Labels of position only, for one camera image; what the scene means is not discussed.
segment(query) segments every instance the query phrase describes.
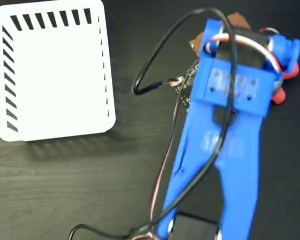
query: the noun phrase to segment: blue bracket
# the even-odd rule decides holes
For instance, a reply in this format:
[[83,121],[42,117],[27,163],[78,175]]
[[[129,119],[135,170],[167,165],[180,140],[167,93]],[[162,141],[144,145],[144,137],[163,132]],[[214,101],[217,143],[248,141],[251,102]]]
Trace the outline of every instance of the blue bracket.
[[[212,58],[204,44],[219,33],[221,23],[208,20],[200,51],[191,104],[163,208],[188,185],[211,156],[221,127],[213,121],[214,106],[225,107],[230,83],[229,62]],[[225,207],[220,222],[223,240],[246,240],[258,199],[259,131],[266,116],[274,82],[281,77],[271,70],[239,65],[235,80],[233,124],[216,161],[221,176]],[[158,237],[168,237],[172,210],[159,224]]]

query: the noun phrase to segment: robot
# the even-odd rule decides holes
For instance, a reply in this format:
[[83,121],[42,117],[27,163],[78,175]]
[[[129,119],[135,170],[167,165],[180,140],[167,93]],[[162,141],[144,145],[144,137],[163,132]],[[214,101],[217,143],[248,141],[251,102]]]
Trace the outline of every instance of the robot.
[[[220,172],[225,200],[222,219],[219,224],[213,223],[178,214],[177,209],[173,209],[159,223],[159,239],[215,240],[217,235],[219,238],[222,235],[224,240],[248,238],[258,199],[262,120],[267,115],[271,99],[278,104],[285,100],[283,80],[298,74],[300,41],[241,27],[235,27],[235,33],[237,41],[242,43],[238,46],[235,110],[215,164]],[[183,101],[189,108],[163,209],[206,164],[218,140],[229,91],[230,51],[225,42],[226,35],[220,21],[207,21],[198,51],[200,61],[189,80],[186,79],[191,81],[192,76],[192,82],[184,85],[190,97],[183,95]],[[246,46],[250,40],[254,45]]]

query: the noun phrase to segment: white wire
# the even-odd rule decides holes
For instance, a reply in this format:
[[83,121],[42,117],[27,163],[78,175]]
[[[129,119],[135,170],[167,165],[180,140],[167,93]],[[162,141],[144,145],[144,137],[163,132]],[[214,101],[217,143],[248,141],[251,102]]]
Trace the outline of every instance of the white wire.
[[148,232],[147,234],[144,235],[138,235],[132,238],[132,240],[138,240],[138,239],[144,239],[144,238],[152,238],[153,240],[159,240],[157,236],[155,236],[153,233]]
[[[215,36],[213,36],[211,38],[211,40],[205,45],[205,50],[206,52],[211,52],[209,49],[207,49],[207,47],[209,47],[209,43],[213,42],[213,41],[217,41],[217,40],[223,40],[223,41],[228,41],[230,39],[229,34],[228,33],[219,33],[216,34]],[[260,45],[258,42],[249,39],[245,36],[241,36],[241,35],[235,35],[235,40],[238,42],[241,42],[243,44],[249,45],[252,48],[256,49],[257,51],[259,51],[261,54],[263,54],[269,61],[270,63],[273,65],[273,68],[276,72],[280,73],[281,72],[281,67],[278,63],[278,61],[276,60],[275,56],[272,55],[271,52],[269,52],[264,46]]]
[[278,30],[276,30],[275,28],[272,28],[272,27],[264,27],[264,28],[262,28],[262,29],[260,29],[260,32],[264,32],[264,31],[267,31],[267,32],[274,32],[275,34],[280,34],[280,32],[278,31]]

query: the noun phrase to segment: black table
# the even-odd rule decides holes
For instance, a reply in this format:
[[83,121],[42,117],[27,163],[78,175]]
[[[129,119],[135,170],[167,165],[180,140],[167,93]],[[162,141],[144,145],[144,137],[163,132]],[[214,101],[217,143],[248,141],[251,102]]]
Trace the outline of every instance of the black table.
[[[0,5],[20,2],[29,1],[0,0]],[[176,95],[164,87],[135,97],[130,87],[157,40],[180,15],[210,5],[226,14],[242,13],[255,29],[271,26],[300,38],[300,0],[111,0],[104,5],[116,125],[102,135],[34,143],[0,139],[0,240],[63,240],[78,223],[125,233],[147,219]],[[188,40],[205,20],[193,19],[175,34],[151,68],[149,81],[178,75],[190,65],[195,56]],[[284,88],[287,101],[271,106],[261,131],[260,192],[251,240],[300,239],[300,75]],[[181,112],[178,135],[185,117]],[[158,208],[171,167],[170,162]],[[203,216],[219,218],[223,201],[215,170],[181,208],[194,211],[197,202]],[[82,231],[76,239],[99,238]]]

